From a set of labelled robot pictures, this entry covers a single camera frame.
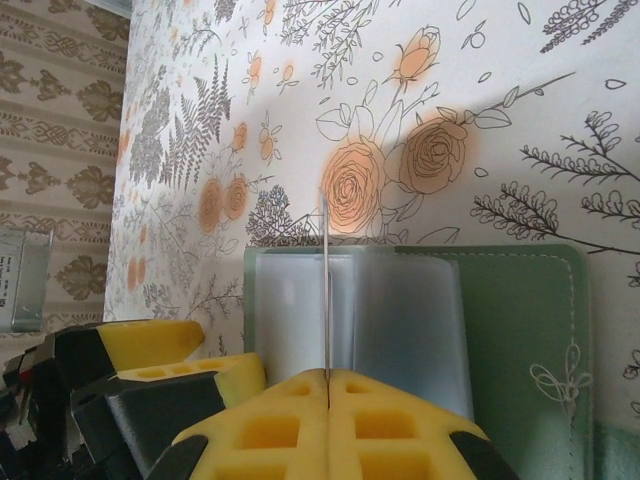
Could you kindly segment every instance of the floral wallpaper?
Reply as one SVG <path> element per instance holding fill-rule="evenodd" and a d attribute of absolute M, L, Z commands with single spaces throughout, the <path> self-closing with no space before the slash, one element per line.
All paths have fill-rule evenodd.
<path fill-rule="evenodd" d="M 129 22 L 0 1 L 0 225 L 53 230 L 45 331 L 103 317 Z M 0 362 L 42 334 L 0 335 Z"/>
<path fill-rule="evenodd" d="M 334 244 L 571 241 L 596 416 L 640 431 L 637 4 L 136 2 L 106 319 L 239 352 L 244 248 L 316 244 L 320 189 Z"/>

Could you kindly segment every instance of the wall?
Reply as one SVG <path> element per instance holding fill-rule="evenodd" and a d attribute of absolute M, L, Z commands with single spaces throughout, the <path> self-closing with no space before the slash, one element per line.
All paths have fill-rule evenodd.
<path fill-rule="evenodd" d="M 55 230 L 46 331 L 102 320 L 128 38 L 81 0 L 0 0 L 0 224 Z"/>

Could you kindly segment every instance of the orange rose illustration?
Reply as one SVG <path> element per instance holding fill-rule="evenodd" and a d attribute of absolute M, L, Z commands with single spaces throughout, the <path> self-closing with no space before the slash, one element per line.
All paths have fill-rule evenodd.
<path fill-rule="evenodd" d="M 240 175 L 231 181 L 224 192 L 224 213 L 231 220 L 236 220 L 244 212 L 247 205 L 247 181 Z"/>
<path fill-rule="evenodd" d="M 416 32 L 406 48 L 400 47 L 402 56 L 398 68 L 391 78 L 400 80 L 401 85 L 413 82 L 423 74 L 436 59 L 440 50 L 440 30 L 436 27 L 423 27 Z"/>
<path fill-rule="evenodd" d="M 135 258 L 129 260 L 129 268 L 127 270 L 127 288 L 132 292 L 136 288 L 138 282 L 138 262 Z"/>
<path fill-rule="evenodd" d="M 360 140 L 339 149 L 322 178 L 322 191 L 329 202 L 329 225 L 341 233 L 360 231 L 380 208 L 384 156 L 374 143 L 364 137 Z"/>
<path fill-rule="evenodd" d="M 409 134 L 400 161 L 400 182 L 410 191 L 430 194 L 453 182 L 464 164 L 467 131 L 435 118 Z"/>
<path fill-rule="evenodd" d="M 247 143 L 247 124 L 242 122 L 236 128 L 233 129 L 233 141 L 231 142 L 231 149 L 234 152 L 238 152 L 244 148 Z"/>
<path fill-rule="evenodd" d="M 198 222 L 205 233 L 211 233 L 220 222 L 222 212 L 222 185 L 217 178 L 209 180 L 200 194 L 200 208 L 198 210 Z"/>

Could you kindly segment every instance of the yellow foam block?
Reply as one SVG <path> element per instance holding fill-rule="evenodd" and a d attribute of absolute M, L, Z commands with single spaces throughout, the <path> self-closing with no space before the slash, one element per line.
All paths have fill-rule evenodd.
<path fill-rule="evenodd" d="M 204 341 L 198 322 L 141 320 L 96 327 L 116 371 L 181 362 Z"/>
<path fill-rule="evenodd" d="M 449 438 L 486 440 L 474 423 L 352 371 L 332 371 L 329 391 L 331 480 L 475 480 Z"/>
<path fill-rule="evenodd" d="M 208 443 L 191 471 L 197 442 L 181 442 L 199 436 Z M 517 480 L 473 422 L 346 370 L 332 370 L 328 387 L 323 370 L 296 375 L 185 430 L 172 449 L 149 478 L 180 465 L 190 480 Z"/>
<path fill-rule="evenodd" d="M 182 432 L 209 443 L 191 480 L 325 480 L 327 385 L 303 372 Z"/>
<path fill-rule="evenodd" d="M 266 386 L 264 367 L 255 353 L 124 370 L 117 376 L 122 380 L 151 382 L 205 372 L 215 374 L 214 380 L 226 408 L 255 397 Z"/>

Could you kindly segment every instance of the green notebook cover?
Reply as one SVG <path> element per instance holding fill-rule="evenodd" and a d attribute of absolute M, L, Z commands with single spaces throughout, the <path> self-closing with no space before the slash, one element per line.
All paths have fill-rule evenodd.
<path fill-rule="evenodd" d="M 593 478 L 593 354 L 581 251 L 539 244 L 335 248 L 456 262 L 476 423 L 522 480 Z M 245 255 L 248 351 L 253 347 L 255 257 L 261 251 Z M 314 247 L 294 251 L 319 252 Z"/>

